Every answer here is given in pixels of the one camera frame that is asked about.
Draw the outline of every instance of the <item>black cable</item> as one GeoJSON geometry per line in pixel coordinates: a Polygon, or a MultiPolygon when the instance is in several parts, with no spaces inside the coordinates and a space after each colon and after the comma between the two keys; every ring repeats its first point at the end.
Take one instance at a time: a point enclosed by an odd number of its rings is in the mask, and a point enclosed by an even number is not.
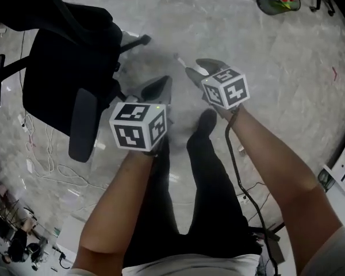
{"type": "Polygon", "coordinates": [[[64,253],[62,252],[61,255],[60,255],[60,258],[59,258],[59,264],[61,265],[61,267],[62,267],[63,269],[69,270],[70,267],[65,268],[65,267],[62,265],[62,260],[63,260],[63,259],[65,259],[65,255],[64,255],[64,253]]]}
{"type": "Polygon", "coordinates": [[[228,123],[227,127],[226,127],[226,130],[225,130],[225,138],[226,138],[226,142],[227,142],[227,145],[228,145],[228,148],[229,148],[229,152],[230,152],[230,155],[231,155],[231,160],[232,160],[232,164],[234,166],[234,171],[235,171],[235,175],[236,175],[236,179],[237,179],[237,184],[239,185],[239,188],[242,190],[242,192],[249,198],[249,200],[252,202],[253,206],[255,207],[257,213],[258,213],[258,216],[259,216],[259,219],[260,219],[260,222],[262,223],[262,228],[263,228],[263,234],[264,234],[264,243],[266,244],[266,247],[267,247],[267,251],[269,253],[269,258],[274,266],[274,269],[275,269],[275,276],[278,275],[278,267],[277,267],[277,263],[276,261],[274,260],[274,258],[272,257],[272,252],[271,252],[271,249],[270,249],[270,244],[269,244],[269,236],[267,234],[267,229],[266,229],[266,224],[265,224],[265,221],[262,217],[262,214],[260,213],[260,209],[259,209],[259,206],[258,204],[254,201],[254,199],[250,196],[250,194],[248,193],[248,191],[243,187],[242,185],[242,180],[240,179],[240,175],[239,175],[239,170],[237,169],[237,164],[236,164],[236,160],[235,160],[235,156],[234,156],[234,151],[232,149],[232,145],[231,145],[231,142],[230,142],[230,136],[229,136],[229,132],[230,132],[230,129],[233,125],[233,123],[235,122],[235,119],[236,119],[236,116],[233,115],[232,118],[230,119],[230,122],[228,123]]]}
{"type": "MultiPolygon", "coordinates": [[[[247,189],[247,191],[253,189],[253,188],[254,188],[255,186],[257,186],[258,184],[263,185],[263,186],[266,185],[266,184],[264,184],[264,183],[262,183],[262,182],[257,182],[257,183],[254,184],[252,187],[249,187],[249,188],[247,189]]],[[[238,197],[238,196],[242,196],[243,194],[245,194],[245,193],[240,193],[240,194],[237,194],[236,196],[237,196],[237,197],[238,197]]]]}
{"type": "Polygon", "coordinates": [[[267,276],[267,264],[269,263],[270,259],[267,260],[265,267],[264,267],[264,276],[267,276]]]}
{"type": "MultiPolygon", "coordinates": [[[[22,59],[22,56],[23,56],[24,35],[25,35],[25,31],[23,31],[22,46],[21,46],[21,54],[20,54],[19,60],[21,60],[21,59],[22,59]]],[[[22,95],[23,95],[23,84],[22,84],[22,73],[21,73],[21,71],[19,71],[19,82],[20,82],[20,84],[21,84],[22,95]]],[[[25,126],[26,116],[27,116],[27,110],[24,109],[24,122],[23,122],[23,124],[22,124],[22,127],[25,126]]]]}
{"type": "MultiPolygon", "coordinates": [[[[271,193],[269,193],[269,194],[267,195],[266,199],[264,200],[264,203],[263,203],[262,206],[259,208],[259,210],[262,210],[262,209],[263,209],[265,203],[267,202],[268,198],[270,197],[270,194],[271,194],[271,193]]],[[[249,221],[252,220],[257,214],[258,214],[258,213],[256,213],[255,215],[253,215],[253,216],[248,220],[248,223],[249,223],[249,221]]]]}
{"type": "MultiPolygon", "coordinates": [[[[20,55],[20,57],[19,57],[19,60],[22,59],[22,55],[23,55],[24,35],[25,35],[25,31],[23,32],[22,46],[21,46],[21,55],[20,55]]],[[[22,93],[23,93],[23,84],[22,84],[22,75],[21,75],[21,71],[19,71],[19,82],[20,82],[20,84],[21,84],[22,93]]]]}

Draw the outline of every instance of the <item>person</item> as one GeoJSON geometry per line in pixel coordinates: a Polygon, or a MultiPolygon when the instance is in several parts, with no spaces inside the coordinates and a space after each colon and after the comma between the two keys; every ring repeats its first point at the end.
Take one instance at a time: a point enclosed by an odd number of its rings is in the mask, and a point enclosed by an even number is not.
{"type": "MultiPolygon", "coordinates": [[[[233,131],[278,203],[289,233],[297,274],[345,275],[345,228],[310,168],[243,106],[233,131]]],[[[78,276],[254,276],[261,247],[209,135],[217,114],[206,110],[187,142],[197,185],[188,234],[181,235],[168,194],[169,151],[131,151],[82,231],[78,276]]]]}
{"type": "Polygon", "coordinates": [[[27,259],[27,257],[25,257],[27,237],[35,226],[36,219],[33,217],[33,214],[30,214],[30,216],[24,221],[22,227],[15,232],[6,254],[2,254],[1,259],[4,263],[10,264],[11,262],[24,262],[27,259]]]}

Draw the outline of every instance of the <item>cable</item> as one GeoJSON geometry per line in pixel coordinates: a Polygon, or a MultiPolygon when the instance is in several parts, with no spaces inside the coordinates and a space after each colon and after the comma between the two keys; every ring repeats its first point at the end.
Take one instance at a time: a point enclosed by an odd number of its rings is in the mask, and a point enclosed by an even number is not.
{"type": "MultiPolygon", "coordinates": [[[[255,186],[257,186],[257,185],[263,185],[263,186],[265,186],[266,184],[264,184],[264,183],[262,183],[262,182],[257,182],[257,183],[254,184],[252,187],[249,187],[249,188],[247,189],[247,191],[253,189],[253,188],[254,188],[255,186]]],[[[238,197],[238,196],[242,196],[243,194],[245,194],[245,193],[240,193],[240,194],[237,194],[236,196],[237,196],[237,197],[238,197]]]]}
{"type": "Polygon", "coordinates": [[[249,198],[249,200],[252,202],[253,206],[257,210],[257,213],[258,213],[260,222],[262,223],[262,228],[263,228],[263,231],[264,231],[263,232],[264,233],[264,240],[265,240],[264,242],[266,243],[267,251],[269,253],[269,258],[270,258],[270,260],[271,260],[271,262],[272,262],[272,264],[274,266],[274,269],[275,269],[275,276],[277,276],[278,275],[278,267],[277,267],[276,261],[274,260],[274,258],[272,256],[272,252],[271,252],[271,249],[270,249],[269,236],[267,234],[267,229],[266,229],[265,221],[264,221],[264,219],[262,217],[262,214],[260,213],[260,209],[259,209],[258,204],[254,201],[254,199],[250,196],[249,192],[242,185],[242,180],[240,179],[239,170],[237,168],[237,164],[236,164],[236,160],[235,160],[235,156],[234,156],[234,151],[232,149],[232,145],[231,145],[231,142],[230,142],[229,133],[230,133],[230,129],[231,129],[235,119],[236,119],[236,116],[233,115],[232,118],[230,119],[230,122],[228,123],[228,125],[226,127],[225,139],[226,139],[226,142],[227,142],[227,145],[228,145],[228,148],[229,148],[229,152],[230,152],[230,155],[231,155],[232,164],[234,166],[234,171],[235,171],[235,175],[236,175],[236,178],[237,178],[237,184],[239,185],[239,188],[249,198]]]}
{"type": "Polygon", "coordinates": [[[75,212],[79,212],[79,211],[84,210],[84,209],[92,208],[93,206],[96,206],[96,205],[97,205],[97,204],[93,204],[93,205],[89,205],[89,206],[84,206],[84,207],[82,207],[82,208],[80,208],[80,209],[73,210],[73,211],[71,212],[71,214],[73,214],[73,213],[75,213],[75,212]]]}
{"type": "Polygon", "coordinates": [[[270,259],[267,260],[265,267],[264,267],[264,276],[267,276],[267,264],[269,263],[270,259]]]}
{"type": "Polygon", "coordinates": [[[70,267],[65,268],[65,267],[62,265],[62,260],[63,260],[63,259],[65,259],[65,255],[64,255],[64,253],[62,252],[62,253],[60,254],[60,258],[59,258],[59,264],[61,265],[61,267],[62,267],[63,269],[69,270],[70,267]]]}
{"type": "MultiPolygon", "coordinates": [[[[21,45],[21,54],[20,54],[19,60],[21,60],[22,56],[23,56],[24,35],[25,35],[25,31],[23,31],[23,38],[22,38],[22,45],[21,45]]],[[[22,70],[19,71],[19,82],[21,84],[22,95],[23,95],[23,83],[22,83],[22,73],[21,73],[21,71],[22,70]]],[[[22,127],[25,126],[25,117],[26,117],[26,115],[27,115],[27,110],[24,109],[24,123],[23,123],[22,127]]]]}
{"type": "Polygon", "coordinates": [[[60,173],[61,176],[63,177],[66,177],[66,178],[79,178],[80,180],[82,180],[84,182],[84,184],[80,185],[80,184],[76,184],[76,183],[71,183],[71,182],[66,182],[66,181],[62,181],[62,180],[57,180],[57,179],[53,179],[53,178],[49,178],[49,176],[54,172],[55,170],[55,163],[52,159],[52,150],[53,150],[53,147],[52,147],[52,137],[53,137],[53,130],[54,128],[51,129],[51,132],[49,134],[48,130],[47,130],[47,127],[48,125],[45,126],[45,133],[46,133],[46,138],[47,138],[47,154],[48,154],[48,159],[47,159],[47,162],[48,162],[48,167],[47,169],[45,169],[43,167],[43,165],[39,162],[39,160],[36,158],[36,155],[33,151],[33,134],[35,132],[35,124],[33,122],[33,117],[31,114],[27,114],[26,115],[26,120],[27,120],[27,128],[28,128],[28,132],[29,132],[29,141],[26,142],[25,144],[25,148],[28,152],[27,154],[27,160],[30,161],[32,163],[32,168],[33,168],[33,172],[35,174],[35,176],[39,179],[43,179],[43,180],[50,180],[50,181],[56,181],[56,182],[60,182],[60,183],[63,183],[63,184],[67,184],[67,185],[72,185],[72,186],[76,186],[76,187],[88,187],[88,186],[91,186],[91,187],[94,187],[94,188],[98,188],[98,189],[102,189],[102,190],[106,190],[106,188],[103,188],[103,187],[100,187],[100,186],[96,186],[96,185],[93,185],[91,183],[89,183],[87,180],[84,179],[84,177],[78,175],[72,168],[68,167],[68,166],[65,166],[63,164],[58,164],[58,166],[56,167],[57,171],[60,173]],[[34,160],[37,162],[37,164],[39,164],[43,170],[43,172],[45,172],[45,174],[40,174],[36,168],[35,168],[35,164],[34,162],[32,161],[32,159],[30,158],[30,155],[33,155],[33,158],[34,160]],[[62,171],[61,171],[61,168],[65,168],[65,169],[68,169],[70,171],[72,171],[74,174],[73,175],[66,175],[64,174],[62,171]]]}
{"type": "MultiPolygon", "coordinates": [[[[22,59],[22,55],[23,55],[24,35],[25,35],[25,31],[23,32],[22,46],[21,46],[21,54],[20,54],[19,60],[22,59]]],[[[20,84],[21,84],[22,93],[23,93],[23,84],[22,84],[22,74],[21,74],[21,70],[19,71],[19,82],[20,82],[20,84]]]]}
{"type": "MultiPolygon", "coordinates": [[[[265,205],[266,201],[268,200],[269,196],[270,196],[271,193],[269,193],[266,197],[266,199],[264,200],[264,203],[262,204],[262,206],[259,208],[259,210],[262,210],[263,206],[265,205]]],[[[256,213],[254,216],[252,216],[249,220],[248,220],[248,223],[250,220],[252,220],[258,213],[256,213]]]]}

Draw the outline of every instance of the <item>marble floor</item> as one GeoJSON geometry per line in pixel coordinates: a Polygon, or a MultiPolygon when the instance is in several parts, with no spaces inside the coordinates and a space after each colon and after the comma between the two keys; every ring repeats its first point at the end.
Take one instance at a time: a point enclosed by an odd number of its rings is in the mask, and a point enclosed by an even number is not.
{"type": "MultiPolygon", "coordinates": [[[[251,99],[247,109],[285,141],[318,174],[331,156],[345,130],[345,24],[339,12],[327,14],[324,5],[317,13],[309,10],[315,0],[301,0],[297,12],[274,17],[263,14],[255,0],[65,0],[104,7],[123,30],[148,34],[153,41],[123,55],[117,77],[124,91],[159,75],[173,78],[170,128],[170,193],[180,232],[189,229],[194,208],[196,186],[185,149],[192,127],[207,107],[202,93],[186,77],[174,60],[178,52],[189,65],[196,58],[220,59],[240,68],[247,76],[251,99]],[[334,80],[332,67],[338,76],[334,80]]],[[[6,62],[29,53],[35,30],[18,33],[8,30],[0,37],[0,53],[6,62]]],[[[54,131],[52,146],[55,170],[52,179],[84,185],[79,178],[65,178],[57,165],[68,166],[94,185],[107,187],[126,152],[117,149],[108,124],[112,109],[105,111],[99,127],[98,142],[90,160],[83,164],[68,155],[68,137],[54,131]]],[[[4,82],[0,108],[0,171],[8,188],[27,203],[39,222],[49,231],[61,228],[66,216],[88,218],[103,190],[77,187],[38,179],[26,167],[26,142],[29,139],[18,122],[24,113],[21,103],[19,74],[4,82]]],[[[48,168],[45,125],[34,119],[34,152],[44,169],[48,168]]],[[[219,120],[212,134],[215,150],[223,161],[235,188],[227,145],[226,123],[219,120]]],[[[234,148],[239,143],[232,135],[234,148]]],[[[250,159],[237,162],[246,188],[261,181],[250,159]]],[[[39,164],[38,171],[43,173],[39,164]]],[[[67,175],[73,173],[62,169],[67,175]]],[[[268,190],[258,185],[251,190],[261,206],[268,190]]],[[[247,218],[255,215],[254,207],[243,205],[247,218]]],[[[267,226],[279,224],[281,214],[270,196],[263,209],[267,226]]],[[[250,225],[259,226],[258,216],[250,225]]]]}

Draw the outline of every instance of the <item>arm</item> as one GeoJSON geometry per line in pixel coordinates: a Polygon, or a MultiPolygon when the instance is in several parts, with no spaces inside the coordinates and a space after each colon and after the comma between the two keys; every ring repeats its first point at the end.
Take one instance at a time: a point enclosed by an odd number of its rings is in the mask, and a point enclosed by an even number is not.
{"type": "Polygon", "coordinates": [[[137,222],[153,157],[130,152],[88,219],[73,269],[121,275],[137,222]]]}
{"type": "MultiPolygon", "coordinates": [[[[220,114],[232,117],[227,111],[220,114]]],[[[281,209],[300,274],[342,224],[310,168],[245,108],[239,109],[232,129],[281,209]]]]}

